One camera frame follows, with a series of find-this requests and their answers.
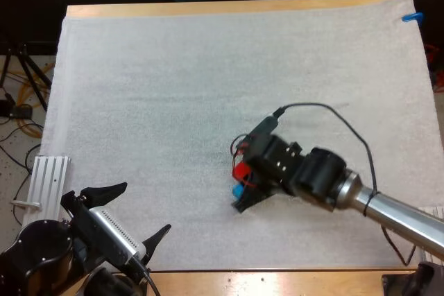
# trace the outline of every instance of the black tripod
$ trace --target black tripod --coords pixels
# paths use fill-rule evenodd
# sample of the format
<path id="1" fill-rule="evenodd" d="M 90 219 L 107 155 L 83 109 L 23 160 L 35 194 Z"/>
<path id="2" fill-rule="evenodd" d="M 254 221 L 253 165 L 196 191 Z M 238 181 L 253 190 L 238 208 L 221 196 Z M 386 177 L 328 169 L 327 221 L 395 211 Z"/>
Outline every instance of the black tripod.
<path id="1" fill-rule="evenodd" d="M 35 95 L 37 95 L 44 111 L 46 111 L 48 109 L 48 105 L 46 104 L 46 101 L 44 100 L 42 94 L 40 93 L 40 90 L 37 88 L 37 85 L 35 84 L 35 81 L 33 79 L 33 75 L 29 71 L 28 66 L 33 69 L 33 71 L 39 76 L 40 79 L 42 79 L 43 83 L 49 89 L 51 88 L 51 81 L 48 79 L 47 76 L 45 76 L 42 70 L 34 63 L 31 57 L 29 57 L 26 51 L 25 43 L 23 44 L 14 43 L 10 38 L 8 38 L 8 36 L 6 36 L 6 39 L 8 40 L 10 48 L 8 49 L 8 53 L 6 54 L 5 64 L 1 72 L 0 88 L 3 87 L 3 83 L 5 81 L 6 72 L 8 71 L 11 56 L 14 55 L 20 61 L 20 65 L 22 66 L 26 76 L 28 77 L 29 83 L 31 84 L 31 87 L 34 89 Z"/>

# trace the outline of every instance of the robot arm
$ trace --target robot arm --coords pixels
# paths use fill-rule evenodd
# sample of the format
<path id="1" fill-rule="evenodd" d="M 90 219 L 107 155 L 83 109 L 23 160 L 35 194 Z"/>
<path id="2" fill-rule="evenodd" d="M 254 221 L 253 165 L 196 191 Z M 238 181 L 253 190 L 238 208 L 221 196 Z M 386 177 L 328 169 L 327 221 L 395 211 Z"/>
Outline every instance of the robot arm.
<path id="1" fill-rule="evenodd" d="M 355 209 L 444 260 L 444 221 L 365 187 L 359 175 L 347 169 L 344 160 L 328 150 L 314 148 L 306 156 L 300 154 L 302 148 L 297 143 L 288 144 L 271 134 L 278 123 L 270 118 L 273 116 L 265 118 L 238 145 L 242 147 L 241 163 L 251 171 L 234 203 L 238 211 L 282 189 L 329 211 Z"/>

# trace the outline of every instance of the metal bracket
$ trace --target metal bracket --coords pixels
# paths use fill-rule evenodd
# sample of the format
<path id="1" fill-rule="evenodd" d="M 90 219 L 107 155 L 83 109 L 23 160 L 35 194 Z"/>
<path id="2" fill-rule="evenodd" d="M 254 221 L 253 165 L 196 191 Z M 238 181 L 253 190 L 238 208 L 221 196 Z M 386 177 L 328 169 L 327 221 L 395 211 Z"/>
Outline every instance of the metal bracket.
<path id="1" fill-rule="evenodd" d="M 26 208 L 23 227 L 37 220 L 58 220 L 69 162 L 66 156 L 35 158 L 28 199 L 13 203 Z"/>

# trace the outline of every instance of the silver heat sink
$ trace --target silver heat sink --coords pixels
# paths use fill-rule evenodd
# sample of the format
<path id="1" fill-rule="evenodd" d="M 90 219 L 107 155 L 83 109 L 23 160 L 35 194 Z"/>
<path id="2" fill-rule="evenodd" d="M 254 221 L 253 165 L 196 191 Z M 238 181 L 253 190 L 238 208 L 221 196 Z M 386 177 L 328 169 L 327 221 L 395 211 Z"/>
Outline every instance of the silver heat sink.
<path id="1" fill-rule="evenodd" d="M 145 253 L 145 245 L 133 238 L 121 225 L 121 223 L 110 213 L 107 207 L 98 206 L 89 210 L 96 222 L 102 226 L 109 235 L 122 245 L 128 255 L 127 262 L 132 256 L 141 260 Z"/>

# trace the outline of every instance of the red object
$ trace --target red object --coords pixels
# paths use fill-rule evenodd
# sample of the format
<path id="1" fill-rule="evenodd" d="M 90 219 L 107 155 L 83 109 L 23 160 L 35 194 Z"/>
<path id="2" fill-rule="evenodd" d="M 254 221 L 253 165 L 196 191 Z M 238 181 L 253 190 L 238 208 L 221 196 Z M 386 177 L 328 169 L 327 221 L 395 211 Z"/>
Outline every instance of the red object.
<path id="1" fill-rule="evenodd" d="M 235 168 L 233 169 L 233 178 L 235 180 L 243 180 L 246 176 L 248 176 L 251 173 L 251 169 L 249 166 L 247 166 L 245 163 L 240 161 Z"/>

